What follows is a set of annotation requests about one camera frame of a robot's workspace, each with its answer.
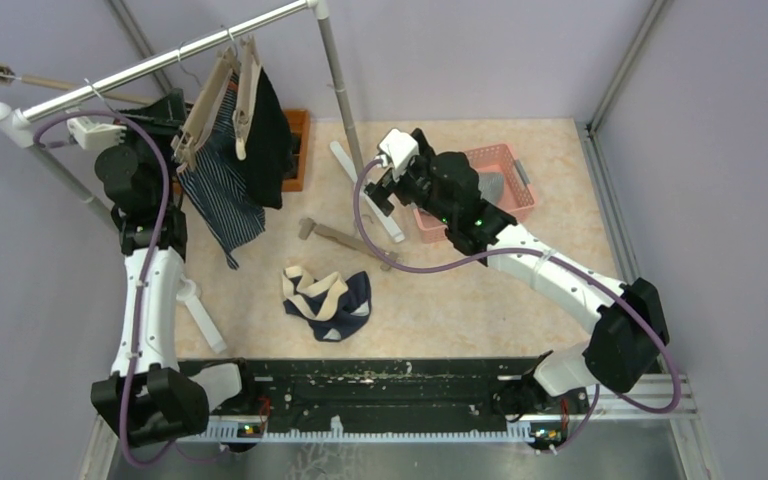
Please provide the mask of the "beige hanger of striped underwear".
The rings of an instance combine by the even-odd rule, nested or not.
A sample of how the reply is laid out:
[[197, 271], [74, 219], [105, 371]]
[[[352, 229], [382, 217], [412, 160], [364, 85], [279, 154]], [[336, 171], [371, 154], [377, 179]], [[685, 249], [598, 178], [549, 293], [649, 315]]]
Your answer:
[[196, 154], [213, 131], [231, 77], [239, 72], [239, 67], [238, 46], [232, 40], [217, 56], [186, 121], [171, 143], [179, 172], [196, 168]]

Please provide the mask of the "grey striped underwear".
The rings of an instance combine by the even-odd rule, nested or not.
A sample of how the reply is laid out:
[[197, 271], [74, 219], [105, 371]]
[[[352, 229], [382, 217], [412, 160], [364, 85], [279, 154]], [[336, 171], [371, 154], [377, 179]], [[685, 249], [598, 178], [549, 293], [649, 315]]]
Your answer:
[[478, 173], [478, 190], [482, 199], [499, 205], [505, 192], [506, 178], [501, 172]]

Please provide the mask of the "navy white striped underwear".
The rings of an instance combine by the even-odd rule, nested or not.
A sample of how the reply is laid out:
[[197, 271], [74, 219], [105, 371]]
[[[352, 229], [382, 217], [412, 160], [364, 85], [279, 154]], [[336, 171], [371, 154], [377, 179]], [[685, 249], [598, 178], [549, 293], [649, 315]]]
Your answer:
[[265, 231], [263, 207], [253, 202], [246, 180], [233, 168], [237, 161], [232, 126], [238, 76], [233, 74], [215, 107], [209, 134], [195, 154], [193, 169], [181, 168], [178, 180], [196, 211], [219, 244], [230, 269], [239, 268], [233, 251]]

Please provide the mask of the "beige hanger of black underwear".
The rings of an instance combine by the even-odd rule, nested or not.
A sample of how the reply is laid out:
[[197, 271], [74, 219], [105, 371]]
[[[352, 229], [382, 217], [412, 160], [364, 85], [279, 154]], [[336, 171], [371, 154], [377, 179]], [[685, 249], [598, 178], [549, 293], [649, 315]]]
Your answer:
[[262, 63], [253, 35], [242, 37], [232, 47], [230, 64], [232, 72], [237, 76], [236, 100], [231, 115], [235, 154], [239, 161], [245, 161], [246, 143], [254, 120], [257, 89], [262, 72]]

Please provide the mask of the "black underwear beige waistband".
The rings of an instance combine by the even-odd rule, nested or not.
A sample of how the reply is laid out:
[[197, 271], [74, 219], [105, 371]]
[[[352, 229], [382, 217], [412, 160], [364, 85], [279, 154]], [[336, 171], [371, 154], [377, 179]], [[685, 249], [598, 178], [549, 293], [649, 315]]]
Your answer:
[[292, 166], [292, 134], [266, 70], [260, 72], [245, 151], [241, 171], [249, 197], [261, 207], [280, 210], [284, 175]]

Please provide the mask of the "beige hanger of navy underwear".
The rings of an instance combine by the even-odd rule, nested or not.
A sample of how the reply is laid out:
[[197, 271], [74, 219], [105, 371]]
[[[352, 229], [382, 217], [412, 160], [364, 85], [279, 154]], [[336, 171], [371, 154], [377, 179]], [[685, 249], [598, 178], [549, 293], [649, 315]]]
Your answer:
[[317, 223], [310, 217], [304, 217], [299, 221], [300, 230], [298, 237], [302, 240], [306, 240], [311, 235], [316, 235], [320, 238], [326, 239], [332, 243], [341, 245], [351, 250], [363, 253], [372, 258], [381, 261], [380, 269], [382, 271], [390, 271], [392, 266], [383, 261], [378, 255], [376, 255], [362, 239], [355, 238], [352, 235], [336, 230], [325, 224]]

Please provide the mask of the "navy underwear beige waistband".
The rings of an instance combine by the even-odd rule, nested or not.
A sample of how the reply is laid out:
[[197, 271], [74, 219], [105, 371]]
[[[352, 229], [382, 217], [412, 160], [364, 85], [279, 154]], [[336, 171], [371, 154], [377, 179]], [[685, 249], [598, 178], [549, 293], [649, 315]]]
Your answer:
[[315, 278], [301, 266], [281, 273], [286, 314], [305, 321], [318, 342], [338, 343], [366, 326], [372, 314], [372, 288], [366, 271]]

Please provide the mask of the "beige clip hanger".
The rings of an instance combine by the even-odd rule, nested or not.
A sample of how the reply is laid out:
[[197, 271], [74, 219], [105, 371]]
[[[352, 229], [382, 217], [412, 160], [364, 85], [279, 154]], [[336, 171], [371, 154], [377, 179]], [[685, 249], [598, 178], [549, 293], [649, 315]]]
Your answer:
[[[0, 63], [0, 84], [10, 85], [14, 82], [58, 91], [71, 91], [78, 87], [77, 84], [62, 80], [30, 74], [18, 74], [8, 65]], [[102, 94], [102, 97], [141, 106], [148, 106], [154, 102], [154, 99], [150, 97], [117, 92], [106, 92]]]

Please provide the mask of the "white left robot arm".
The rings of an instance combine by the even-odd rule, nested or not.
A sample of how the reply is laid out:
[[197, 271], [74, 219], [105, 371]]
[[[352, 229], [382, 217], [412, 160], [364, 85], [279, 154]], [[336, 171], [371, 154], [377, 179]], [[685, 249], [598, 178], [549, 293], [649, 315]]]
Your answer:
[[112, 201], [126, 269], [120, 344], [107, 379], [90, 400], [130, 447], [163, 444], [206, 431], [222, 404], [252, 411], [260, 388], [235, 362], [188, 375], [175, 352], [175, 312], [184, 278], [186, 216], [175, 202], [170, 144], [187, 116], [180, 90], [146, 107], [120, 111], [124, 138], [103, 150], [95, 174]]

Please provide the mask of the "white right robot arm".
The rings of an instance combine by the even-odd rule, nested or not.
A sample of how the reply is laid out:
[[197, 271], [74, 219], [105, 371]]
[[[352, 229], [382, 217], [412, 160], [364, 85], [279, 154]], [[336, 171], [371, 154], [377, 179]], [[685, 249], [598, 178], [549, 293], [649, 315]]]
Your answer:
[[595, 273], [542, 242], [512, 214], [485, 199], [479, 174], [463, 152], [436, 153], [424, 133], [390, 130], [377, 146], [375, 183], [356, 190], [385, 215], [390, 199], [415, 206], [444, 226], [445, 238], [466, 262], [508, 274], [571, 315], [588, 341], [545, 355], [529, 373], [523, 398], [536, 412], [550, 411], [570, 390], [601, 384], [630, 392], [669, 342], [657, 288]]

